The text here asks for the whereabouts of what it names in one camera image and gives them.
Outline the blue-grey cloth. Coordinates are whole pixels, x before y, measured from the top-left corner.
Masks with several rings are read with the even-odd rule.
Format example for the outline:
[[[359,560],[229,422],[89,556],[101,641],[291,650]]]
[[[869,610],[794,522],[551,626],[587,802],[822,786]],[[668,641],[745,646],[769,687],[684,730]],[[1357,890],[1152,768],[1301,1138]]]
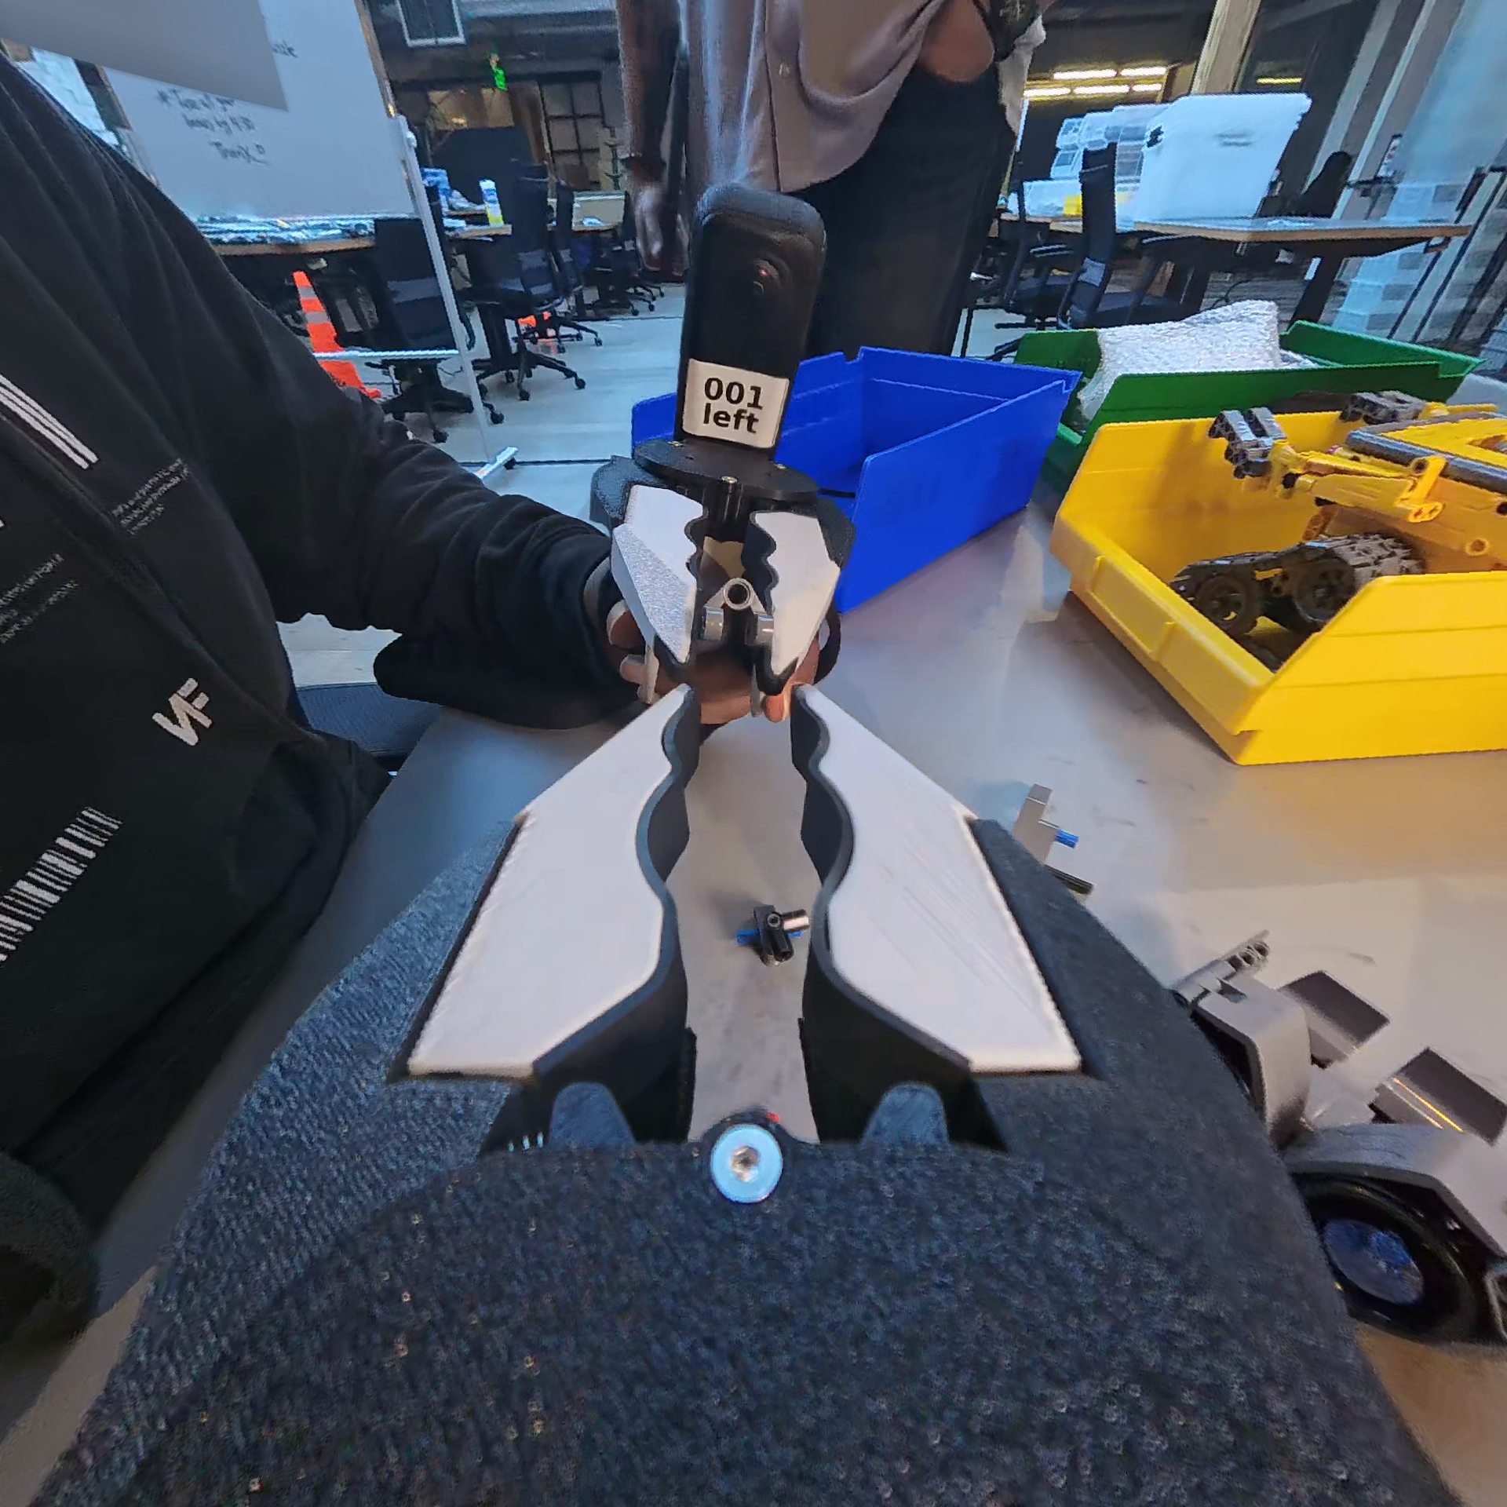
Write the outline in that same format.
[[[372,682],[302,686],[297,700],[313,730],[361,748],[390,775],[442,716],[435,703],[388,695]]]

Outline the blue storage bin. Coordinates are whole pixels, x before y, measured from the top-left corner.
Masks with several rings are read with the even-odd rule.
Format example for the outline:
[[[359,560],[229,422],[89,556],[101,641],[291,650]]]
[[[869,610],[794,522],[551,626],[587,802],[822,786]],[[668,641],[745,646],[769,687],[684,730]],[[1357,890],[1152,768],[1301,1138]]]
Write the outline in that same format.
[[[862,350],[801,364],[778,461],[856,528],[835,607],[860,605],[1020,512],[1077,375]]]

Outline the clear plastic storage boxes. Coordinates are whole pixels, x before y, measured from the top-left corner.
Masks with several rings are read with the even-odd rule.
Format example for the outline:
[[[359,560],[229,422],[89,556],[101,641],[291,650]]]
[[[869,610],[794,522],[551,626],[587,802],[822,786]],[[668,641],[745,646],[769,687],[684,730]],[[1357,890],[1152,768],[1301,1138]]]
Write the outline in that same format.
[[[1048,180],[1029,187],[1029,207],[1079,214],[1088,153],[1111,146],[1120,228],[1251,219],[1310,104],[1292,90],[1204,94],[1068,119]]]

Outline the green storage bin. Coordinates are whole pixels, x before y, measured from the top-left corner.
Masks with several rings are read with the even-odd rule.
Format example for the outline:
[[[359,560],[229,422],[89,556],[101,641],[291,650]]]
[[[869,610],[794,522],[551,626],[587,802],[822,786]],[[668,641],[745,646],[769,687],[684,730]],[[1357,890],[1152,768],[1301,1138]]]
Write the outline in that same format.
[[[1013,361],[1075,372],[1081,384],[1050,443],[1045,470],[1070,485],[1104,425],[1212,420],[1222,409],[1265,407],[1274,413],[1334,411],[1355,391],[1398,390],[1431,402],[1450,402],[1483,366],[1477,354],[1389,341],[1316,323],[1296,323],[1280,339],[1287,357],[1276,370],[1129,373],[1117,379],[1093,416],[1084,409],[1090,379],[1100,368],[1100,332],[1029,332]]]

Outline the person's left forearm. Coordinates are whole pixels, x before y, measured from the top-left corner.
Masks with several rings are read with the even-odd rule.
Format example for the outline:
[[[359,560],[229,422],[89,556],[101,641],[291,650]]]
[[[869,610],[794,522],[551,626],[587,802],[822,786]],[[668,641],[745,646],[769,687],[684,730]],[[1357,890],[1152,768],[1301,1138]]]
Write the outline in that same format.
[[[254,551],[282,619],[320,614],[424,646],[420,687],[501,723],[535,725],[560,703],[595,723],[632,702],[589,605],[603,533],[492,492],[331,384],[297,339],[270,354],[281,416],[255,443],[270,499]]]

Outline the black office chair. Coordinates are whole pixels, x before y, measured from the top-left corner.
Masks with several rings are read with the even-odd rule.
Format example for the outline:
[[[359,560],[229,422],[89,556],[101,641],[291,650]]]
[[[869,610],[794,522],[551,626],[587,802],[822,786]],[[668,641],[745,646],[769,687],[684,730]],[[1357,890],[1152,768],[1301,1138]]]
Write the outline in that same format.
[[[1163,264],[1145,260],[1129,291],[1113,291],[1120,255],[1118,144],[1090,147],[1081,165],[1081,237],[1074,248],[1043,244],[1030,251],[1036,277],[1018,291],[1014,309],[1027,330],[1108,330],[1176,323],[1194,314],[1188,298],[1154,294]]]
[[[478,381],[503,379],[525,402],[532,398],[528,382],[537,370],[555,372],[586,390],[587,382],[575,368],[544,350],[544,343],[573,321],[555,269],[548,181],[530,174],[517,178],[508,233],[467,239],[462,257],[469,302],[487,346],[487,355],[473,361]]]
[[[444,375],[455,370],[458,379],[474,381],[476,370],[469,361],[465,339],[458,323],[451,320],[455,289],[447,266],[437,268],[429,248],[431,219],[379,217],[372,230],[372,253],[379,284],[374,303],[379,311],[379,350],[388,352],[444,352],[442,357],[412,357],[385,361],[381,366],[394,377],[395,391],[383,402],[383,411],[394,420],[406,422],[424,416],[435,442],[447,440],[444,416],[483,413],[492,424],[503,416],[494,404],[478,395],[464,395],[447,388]]]

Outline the grey beam with black axle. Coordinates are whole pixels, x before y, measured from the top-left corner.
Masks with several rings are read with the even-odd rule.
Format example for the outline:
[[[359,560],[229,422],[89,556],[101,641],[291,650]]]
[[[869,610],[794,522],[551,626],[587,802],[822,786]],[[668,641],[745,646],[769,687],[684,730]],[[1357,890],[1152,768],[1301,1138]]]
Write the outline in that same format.
[[[1011,836],[1068,892],[1075,894],[1079,899],[1088,899],[1095,892],[1095,885],[1065,870],[1056,861],[1059,849],[1066,852],[1077,851],[1081,838],[1063,829],[1050,818],[1050,802],[1050,786],[1034,784],[1023,800],[1022,811],[1011,829]]]

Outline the black connector with blue pins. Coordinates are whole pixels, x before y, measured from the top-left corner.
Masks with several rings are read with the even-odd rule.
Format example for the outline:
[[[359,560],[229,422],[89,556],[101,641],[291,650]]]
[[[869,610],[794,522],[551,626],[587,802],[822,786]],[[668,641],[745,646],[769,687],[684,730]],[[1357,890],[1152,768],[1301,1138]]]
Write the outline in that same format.
[[[738,947],[752,951],[765,965],[779,967],[797,951],[797,940],[813,926],[808,910],[756,906],[745,928],[734,937]]]

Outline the orange traffic cone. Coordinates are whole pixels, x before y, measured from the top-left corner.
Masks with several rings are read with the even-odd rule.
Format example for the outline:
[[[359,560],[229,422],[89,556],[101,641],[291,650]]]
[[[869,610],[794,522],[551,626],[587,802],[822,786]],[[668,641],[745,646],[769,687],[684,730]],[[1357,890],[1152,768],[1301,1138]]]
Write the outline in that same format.
[[[293,282],[299,293],[300,311],[306,320],[307,339],[315,359],[338,386],[354,390],[367,398],[381,400],[383,393],[363,381],[356,363],[347,361],[347,350],[336,336],[334,321],[320,294],[315,291],[309,273],[297,269],[293,273]]]

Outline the bubble wrap sheet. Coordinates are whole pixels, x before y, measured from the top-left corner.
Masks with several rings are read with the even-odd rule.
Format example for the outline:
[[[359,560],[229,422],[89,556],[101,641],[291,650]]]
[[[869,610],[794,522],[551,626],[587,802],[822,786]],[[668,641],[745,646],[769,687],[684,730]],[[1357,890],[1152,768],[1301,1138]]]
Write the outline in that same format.
[[[1269,300],[1240,300],[1172,323],[1100,329],[1095,336],[1099,366],[1077,395],[1088,422],[1127,375],[1273,372],[1294,363],[1280,345],[1280,311]]]

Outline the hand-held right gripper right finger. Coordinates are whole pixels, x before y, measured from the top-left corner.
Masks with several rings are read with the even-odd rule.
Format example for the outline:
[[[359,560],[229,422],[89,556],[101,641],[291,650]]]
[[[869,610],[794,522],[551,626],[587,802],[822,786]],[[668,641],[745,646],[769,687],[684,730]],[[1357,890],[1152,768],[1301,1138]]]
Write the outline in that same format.
[[[792,712],[819,978],[969,1075],[1081,1071],[975,811],[822,691]]]

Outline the grey desk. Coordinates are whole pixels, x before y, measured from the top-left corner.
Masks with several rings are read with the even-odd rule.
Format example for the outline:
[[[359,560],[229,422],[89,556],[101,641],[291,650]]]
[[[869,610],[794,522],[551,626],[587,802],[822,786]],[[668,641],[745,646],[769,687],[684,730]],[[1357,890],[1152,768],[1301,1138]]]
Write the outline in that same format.
[[[1007,829],[1030,786],[1048,786],[1050,818],[1081,840],[1057,863],[1091,881],[1088,906],[1163,982],[1267,931],[1264,978],[1326,974],[1387,1017],[1362,1073],[1432,1048],[1504,1102],[1504,756],[1235,766],[1068,599],[1048,535],[1034,503],[858,608],[824,693]],[[435,723],[261,1016],[121,1204],[99,1317],[78,1342],[4,1357],[4,1504],[29,1504],[74,1439],[205,1157],[299,1014],[609,730]],[[758,901],[815,895],[803,799],[786,734],[763,721],[718,732],[690,791],[672,892],[700,1043],[697,1132],[763,1104],[813,1134],[799,971],[731,940]],[[1457,1496],[1504,1504],[1504,1358],[1362,1339]]]

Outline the grey twin engine toy assembly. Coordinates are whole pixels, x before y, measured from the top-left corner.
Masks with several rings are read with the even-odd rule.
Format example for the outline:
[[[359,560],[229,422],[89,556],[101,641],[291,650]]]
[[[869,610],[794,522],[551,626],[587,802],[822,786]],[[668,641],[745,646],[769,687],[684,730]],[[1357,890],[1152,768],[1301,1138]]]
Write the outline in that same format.
[[[1504,1351],[1504,1046],[1443,1048],[1328,973],[1267,985],[1267,933],[1174,996],[1242,1084],[1350,1312]]]

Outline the grey angular connector piece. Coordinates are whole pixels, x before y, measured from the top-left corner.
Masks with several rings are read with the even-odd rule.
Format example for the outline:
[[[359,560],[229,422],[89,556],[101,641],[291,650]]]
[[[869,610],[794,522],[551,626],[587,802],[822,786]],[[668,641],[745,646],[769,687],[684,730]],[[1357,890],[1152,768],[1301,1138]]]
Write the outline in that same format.
[[[731,578],[702,603],[697,632],[706,650],[765,650],[774,642],[776,617],[745,578]]]

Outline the whiteboard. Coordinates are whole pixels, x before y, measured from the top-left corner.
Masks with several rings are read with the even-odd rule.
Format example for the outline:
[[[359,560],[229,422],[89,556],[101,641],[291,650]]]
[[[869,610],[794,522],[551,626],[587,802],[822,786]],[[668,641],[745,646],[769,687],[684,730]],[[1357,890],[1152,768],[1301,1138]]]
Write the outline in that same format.
[[[261,2],[286,108],[105,68],[146,172],[187,216],[410,217],[399,129],[354,2]]]

